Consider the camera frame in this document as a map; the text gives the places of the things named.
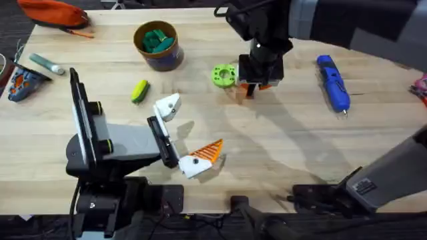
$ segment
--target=green object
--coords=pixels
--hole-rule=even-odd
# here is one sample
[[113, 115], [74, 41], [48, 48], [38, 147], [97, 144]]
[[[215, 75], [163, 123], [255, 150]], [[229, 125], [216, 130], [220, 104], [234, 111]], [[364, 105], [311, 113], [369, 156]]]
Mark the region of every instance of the green object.
[[147, 95], [149, 83], [147, 80], [140, 81], [132, 91], [132, 103], [141, 103]]
[[156, 30], [153, 30], [153, 32], [160, 41], [165, 41], [165, 39], [167, 39], [165, 33], [163, 33], [162, 30], [156, 29]]
[[170, 46], [172, 46], [173, 41], [174, 41], [173, 37], [169, 37], [165, 39], [165, 41], [162, 41], [157, 47], [153, 49], [153, 53], [160, 53], [162, 51], [165, 51]]
[[221, 88], [234, 86], [236, 77], [236, 70], [230, 64], [216, 65], [211, 72], [212, 83]]
[[155, 29], [145, 33], [142, 45], [148, 53], [160, 53], [172, 46], [174, 40], [173, 37], [166, 37], [162, 30]]

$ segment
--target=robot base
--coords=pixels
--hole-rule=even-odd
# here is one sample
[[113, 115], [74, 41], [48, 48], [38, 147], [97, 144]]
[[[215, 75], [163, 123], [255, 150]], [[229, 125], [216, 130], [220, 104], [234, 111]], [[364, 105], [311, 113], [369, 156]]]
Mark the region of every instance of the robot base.
[[344, 178], [339, 184], [294, 185], [289, 202], [294, 203], [298, 213], [342, 214], [344, 217], [365, 216], [371, 214], [346, 191], [346, 182], [353, 173]]

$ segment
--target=yellow object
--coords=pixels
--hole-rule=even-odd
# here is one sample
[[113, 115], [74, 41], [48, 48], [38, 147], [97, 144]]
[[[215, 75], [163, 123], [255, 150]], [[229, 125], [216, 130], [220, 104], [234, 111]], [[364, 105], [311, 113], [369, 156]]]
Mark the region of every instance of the yellow object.
[[140, 81], [132, 91], [132, 103], [141, 103], [147, 95], [149, 83], [147, 80]]
[[220, 156], [222, 142], [223, 142], [222, 139], [220, 139], [214, 143], [211, 143], [209, 145], [206, 145], [205, 147], [202, 147], [197, 151], [190, 153], [189, 155], [209, 160], [211, 161], [212, 164], [214, 164], [218, 159], [218, 156]]

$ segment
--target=blue object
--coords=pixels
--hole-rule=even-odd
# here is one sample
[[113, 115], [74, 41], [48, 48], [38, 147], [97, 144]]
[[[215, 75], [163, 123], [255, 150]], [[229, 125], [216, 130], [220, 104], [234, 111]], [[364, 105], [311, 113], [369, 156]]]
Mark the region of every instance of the blue object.
[[8, 99], [10, 101], [18, 102], [26, 98], [34, 92], [42, 82], [50, 80], [50, 78], [34, 70], [30, 70], [19, 64], [16, 64], [16, 66], [18, 66], [18, 70], [15, 72], [11, 80], [12, 85], [9, 88]]
[[347, 115], [347, 110], [350, 108], [350, 96], [334, 61], [329, 55], [321, 55], [318, 57], [317, 63], [324, 78], [324, 87], [332, 108], [336, 112], [344, 112]]

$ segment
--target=orange object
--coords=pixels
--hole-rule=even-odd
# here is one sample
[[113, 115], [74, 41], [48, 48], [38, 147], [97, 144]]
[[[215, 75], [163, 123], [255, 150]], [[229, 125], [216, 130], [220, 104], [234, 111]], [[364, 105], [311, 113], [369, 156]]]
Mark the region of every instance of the orange object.
[[[242, 83], [242, 84], [240, 84], [240, 86], [242, 86], [244, 89], [248, 89], [249, 84]], [[273, 87], [273, 86], [271, 86], [271, 85], [265, 85], [265, 86], [259, 85], [260, 90], [269, 89], [270, 87]]]
[[90, 24], [87, 13], [78, 7], [54, 0], [18, 0], [18, 4], [26, 16], [37, 25], [93, 37], [86, 33], [70, 32], [70, 29], [82, 29]]
[[202, 147], [197, 151], [190, 153], [189, 155], [209, 160], [211, 161], [212, 164], [214, 164], [218, 159], [218, 156], [220, 156], [222, 142], [223, 142], [222, 139], [220, 139], [214, 143], [211, 143], [209, 145], [206, 145], [205, 147]]

